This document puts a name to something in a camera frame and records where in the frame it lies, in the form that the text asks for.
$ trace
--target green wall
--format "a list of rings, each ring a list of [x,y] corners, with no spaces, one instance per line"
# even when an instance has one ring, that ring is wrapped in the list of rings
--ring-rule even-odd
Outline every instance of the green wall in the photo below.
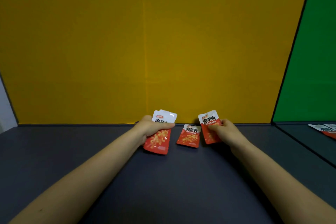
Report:
[[[273,121],[336,120],[336,0],[307,0]]]

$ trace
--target person's left hand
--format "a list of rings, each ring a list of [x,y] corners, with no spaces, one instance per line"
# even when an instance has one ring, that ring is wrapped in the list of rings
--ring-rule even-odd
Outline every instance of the person's left hand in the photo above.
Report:
[[[166,122],[153,122],[152,116],[145,115],[142,119],[133,127],[141,135],[141,144],[145,143],[146,138],[158,132],[161,129],[170,129],[175,126],[175,123]]]

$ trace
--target white wall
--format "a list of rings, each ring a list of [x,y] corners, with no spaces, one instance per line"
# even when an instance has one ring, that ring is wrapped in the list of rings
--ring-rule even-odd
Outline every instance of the white wall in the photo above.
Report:
[[[2,80],[0,80],[0,133],[17,125]]]

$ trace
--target food pouch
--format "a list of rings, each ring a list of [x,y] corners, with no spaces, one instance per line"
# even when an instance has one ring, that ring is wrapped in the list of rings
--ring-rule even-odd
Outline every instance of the food pouch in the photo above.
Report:
[[[324,124],[324,125],[308,124],[308,126],[310,126],[312,128],[315,128],[318,131],[321,131],[326,136],[329,136],[331,138],[336,139],[336,131],[335,131],[335,129],[331,128],[333,126],[332,124]]]
[[[156,110],[154,111],[152,121],[174,123],[176,117],[177,114],[175,113]],[[170,131],[171,129],[162,129],[159,130],[154,135],[147,137],[147,140],[145,141],[143,148],[145,150],[155,152],[157,154],[166,155],[168,153],[169,148]]]
[[[216,132],[208,129],[209,125],[221,125],[221,121],[218,117],[216,110],[212,110],[207,113],[202,113],[198,116],[199,122],[201,124],[203,135],[206,144],[221,142],[220,138]]]
[[[200,126],[185,124],[176,143],[198,148],[200,144],[201,129]]]

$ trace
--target dark table surface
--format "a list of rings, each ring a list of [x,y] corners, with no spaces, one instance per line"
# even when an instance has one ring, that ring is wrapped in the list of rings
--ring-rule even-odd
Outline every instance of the dark table surface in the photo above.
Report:
[[[308,124],[336,124],[336,121],[298,122],[291,124],[285,122],[276,123],[276,125],[281,129],[291,134],[313,152],[332,163],[335,167],[336,140],[322,134],[320,131],[317,131],[312,127],[309,127]]]
[[[0,134],[0,223],[130,126],[18,127]],[[248,139],[336,207],[336,169],[272,126],[241,126]],[[269,201],[222,143],[139,148],[80,223],[278,223]]]

